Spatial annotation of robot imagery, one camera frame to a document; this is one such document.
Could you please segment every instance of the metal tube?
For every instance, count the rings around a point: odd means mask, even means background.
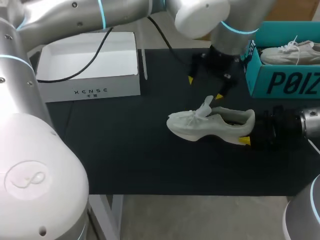
[[[147,17],[152,0],[32,0],[19,33],[29,51],[39,45]],[[156,5],[152,9],[161,10]]]
[[[52,126],[20,36],[5,21],[0,21],[0,66],[0,118],[25,113]]]
[[[211,44],[227,55],[244,53],[249,40],[272,9],[275,0],[229,0],[230,14],[211,32]]]

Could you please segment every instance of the blue light ring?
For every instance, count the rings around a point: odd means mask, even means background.
[[[106,27],[107,27],[107,24],[106,24],[106,17],[105,17],[104,7],[102,5],[101,0],[98,0],[98,4],[99,4],[101,18],[102,18],[102,27],[103,27],[103,30],[105,30]]]
[[[22,63],[26,64],[29,68],[32,69],[32,71],[34,71],[34,69],[32,68],[32,66],[31,66],[29,63],[27,63],[25,60],[23,60],[23,59],[21,59],[21,58],[19,58],[19,57],[11,56],[11,55],[0,54],[0,58],[18,60],[19,62],[22,62]]]
[[[224,21],[221,21],[221,23],[222,23],[223,26],[225,26],[227,29],[229,29],[230,31],[232,31],[232,32],[234,32],[234,33],[236,33],[236,34],[249,35],[249,34],[254,34],[254,33],[256,33],[256,32],[259,30],[259,28],[258,28],[258,29],[254,30],[254,31],[239,31],[239,30],[236,30],[236,29],[230,27],[229,25],[227,25]]]

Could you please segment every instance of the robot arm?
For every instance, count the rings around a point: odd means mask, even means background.
[[[26,52],[168,11],[186,37],[211,32],[217,56],[236,56],[274,2],[0,0],[0,239],[83,240],[87,226],[86,172],[53,130]]]

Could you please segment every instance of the shoe sole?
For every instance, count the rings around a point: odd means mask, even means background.
[[[222,139],[223,141],[227,142],[227,143],[230,143],[230,144],[235,144],[235,145],[242,145],[242,146],[245,146],[246,144],[245,143],[242,143],[242,142],[235,142],[235,141],[231,141],[230,138],[228,137],[221,137],[221,136],[217,136],[217,135],[214,135],[214,134],[208,134],[208,135],[204,135],[204,136],[192,136],[192,135],[185,135],[185,134],[181,134],[181,133],[177,133],[175,131],[172,131],[170,128],[169,130],[176,136],[178,136],[179,138],[182,138],[184,140],[188,140],[190,142],[197,142],[199,139],[202,139],[204,138],[205,136],[216,136],[220,139]]]
[[[178,137],[182,138],[182,139],[185,139],[185,140],[188,140],[188,141],[191,141],[191,142],[196,142],[198,141],[199,139],[203,138],[204,136],[192,136],[192,135],[185,135],[185,134],[181,134],[181,133],[177,133],[175,131],[172,131],[170,128],[169,130],[177,135]]]
[[[292,65],[282,65],[282,64],[270,64],[270,63],[265,63],[263,61],[261,61],[262,64],[264,65],[276,65],[276,66],[320,66],[320,64],[307,64],[307,65],[295,65],[295,64],[292,64]]]

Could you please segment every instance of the black table mat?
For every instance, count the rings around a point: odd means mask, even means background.
[[[186,62],[198,52],[206,50],[177,50]],[[201,71],[191,87],[187,69],[167,49],[146,51],[148,80],[139,61],[141,96],[48,105],[60,135],[86,169],[90,194],[292,196],[320,174],[320,156],[306,140],[274,152],[215,137],[188,142],[173,135],[168,115],[197,109],[221,83]],[[222,103],[261,113],[279,104],[312,107],[320,101],[253,99],[241,79]]]

